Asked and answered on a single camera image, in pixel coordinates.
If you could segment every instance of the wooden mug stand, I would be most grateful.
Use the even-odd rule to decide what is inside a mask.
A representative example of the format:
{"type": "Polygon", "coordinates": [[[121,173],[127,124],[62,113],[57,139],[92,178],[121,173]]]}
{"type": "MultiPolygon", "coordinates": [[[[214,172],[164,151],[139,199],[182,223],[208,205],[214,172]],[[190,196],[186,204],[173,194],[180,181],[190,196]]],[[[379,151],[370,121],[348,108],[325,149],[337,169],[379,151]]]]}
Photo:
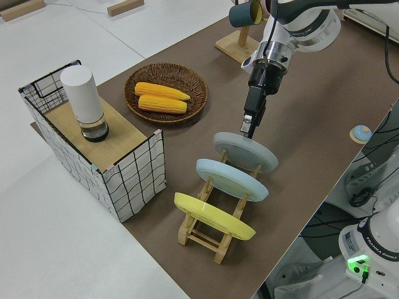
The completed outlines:
{"type": "Polygon", "coordinates": [[[259,42],[248,36],[249,27],[242,27],[241,30],[223,37],[215,43],[215,47],[241,64],[259,47],[259,42]]]}
{"type": "MultiPolygon", "coordinates": [[[[226,154],[227,154],[227,151],[224,149],[222,152],[222,156],[221,156],[222,163],[226,162],[226,154]]],[[[258,175],[258,173],[261,170],[261,167],[262,167],[262,165],[259,165],[251,173],[251,176],[253,178],[256,178],[256,176],[258,175]]],[[[213,190],[213,186],[211,185],[211,179],[209,178],[205,182],[201,192],[199,192],[199,194],[197,195],[197,199],[199,199],[200,201],[206,202],[208,200],[209,196],[211,195],[212,190],[213,190]]],[[[233,212],[233,216],[235,218],[237,218],[237,219],[241,218],[241,215],[243,214],[243,210],[247,203],[248,197],[249,197],[249,195],[247,194],[244,196],[244,198],[238,200],[237,206],[233,212]]],[[[229,248],[229,245],[230,245],[231,239],[233,238],[233,235],[232,234],[224,234],[222,240],[220,242],[218,242],[217,240],[214,240],[213,238],[209,237],[208,235],[195,229],[196,223],[197,223],[196,218],[194,218],[191,215],[186,214],[186,217],[179,229],[178,242],[181,245],[186,245],[188,239],[191,239],[191,240],[201,244],[202,246],[205,246],[206,248],[215,252],[213,261],[215,263],[220,264],[222,262],[224,256],[226,255],[226,252],[229,248]]]]}

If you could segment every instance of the green indicator light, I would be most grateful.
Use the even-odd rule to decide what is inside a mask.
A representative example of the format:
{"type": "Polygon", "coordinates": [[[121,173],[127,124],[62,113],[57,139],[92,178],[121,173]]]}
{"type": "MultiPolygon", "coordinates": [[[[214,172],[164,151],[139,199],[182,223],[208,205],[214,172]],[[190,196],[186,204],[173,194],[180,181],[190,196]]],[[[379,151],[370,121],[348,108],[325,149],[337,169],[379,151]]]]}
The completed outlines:
{"type": "Polygon", "coordinates": [[[348,259],[348,268],[354,271],[354,268],[356,267],[357,264],[364,263],[366,260],[368,260],[368,255],[362,254],[359,255],[358,257],[352,257],[348,259]]]}

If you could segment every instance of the plate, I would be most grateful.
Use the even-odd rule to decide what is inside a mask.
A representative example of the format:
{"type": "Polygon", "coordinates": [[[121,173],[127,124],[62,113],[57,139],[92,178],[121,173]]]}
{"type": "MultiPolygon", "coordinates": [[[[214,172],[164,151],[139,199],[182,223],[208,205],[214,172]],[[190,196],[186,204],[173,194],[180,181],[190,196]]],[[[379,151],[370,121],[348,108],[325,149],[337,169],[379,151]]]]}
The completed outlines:
{"type": "Polygon", "coordinates": [[[213,137],[213,145],[220,154],[227,150],[229,162],[249,171],[254,171],[261,164],[260,172],[270,173],[279,165],[279,160],[270,150],[242,135],[217,133],[213,137]]]}
{"type": "Polygon", "coordinates": [[[211,185],[236,198],[248,201],[262,201],[269,191],[252,176],[222,162],[209,159],[197,160],[197,173],[204,181],[211,178],[211,185]]]}
{"type": "Polygon", "coordinates": [[[233,215],[189,195],[175,193],[175,205],[184,213],[225,234],[232,234],[234,238],[249,240],[255,234],[252,227],[233,215]]]}
{"type": "Polygon", "coordinates": [[[127,106],[138,116],[154,123],[183,123],[196,116],[208,100],[208,87],[205,81],[188,67],[172,63],[150,64],[132,73],[125,83],[123,93],[127,106]],[[161,113],[141,110],[138,107],[139,96],[135,95],[137,82],[160,84],[178,89],[190,96],[186,101],[184,114],[161,113]]]}

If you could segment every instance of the corn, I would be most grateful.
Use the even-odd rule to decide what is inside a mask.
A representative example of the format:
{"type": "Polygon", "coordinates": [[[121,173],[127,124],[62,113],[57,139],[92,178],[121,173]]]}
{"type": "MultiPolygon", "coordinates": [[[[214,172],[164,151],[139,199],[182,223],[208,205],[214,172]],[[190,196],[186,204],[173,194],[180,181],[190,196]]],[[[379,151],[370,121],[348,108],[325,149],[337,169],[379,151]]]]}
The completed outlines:
{"type": "Polygon", "coordinates": [[[142,95],[138,99],[138,107],[142,110],[183,114],[187,111],[187,103],[172,98],[142,95]]]}
{"type": "Polygon", "coordinates": [[[139,96],[155,95],[157,97],[172,98],[181,101],[186,101],[190,99],[189,95],[181,92],[180,90],[147,82],[137,82],[135,86],[135,93],[139,96]]]}

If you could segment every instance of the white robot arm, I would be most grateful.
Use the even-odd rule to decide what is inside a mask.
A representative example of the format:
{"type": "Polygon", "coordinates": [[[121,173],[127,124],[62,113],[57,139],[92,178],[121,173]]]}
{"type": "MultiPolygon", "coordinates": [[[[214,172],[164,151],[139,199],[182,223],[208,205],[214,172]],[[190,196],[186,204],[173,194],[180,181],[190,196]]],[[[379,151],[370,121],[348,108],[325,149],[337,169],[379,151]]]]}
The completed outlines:
{"type": "Polygon", "coordinates": [[[277,93],[295,51],[317,52],[337,38],[341,23],[335,9],[361,9],[399,33],[399,2],[377,0],[272,0],[271,15],[258,49],[242,68],[251,74],[241,132],[252,138],[277,93]]]}
{"type": "MultiPolygon", "coordinates": [[[[259,48],[242,68],[251,74],[241,132],[252,138],[277,93],[295,51],[317,52],[340,32],[334,10],[360,9],[399,33],[399,2],[377,0],[272,0],[271,15],[259,48]]],[[[399,199],[390,207],[342,230],[339,245],[346,274],[384,295],[399,298],[399,199]]]]}

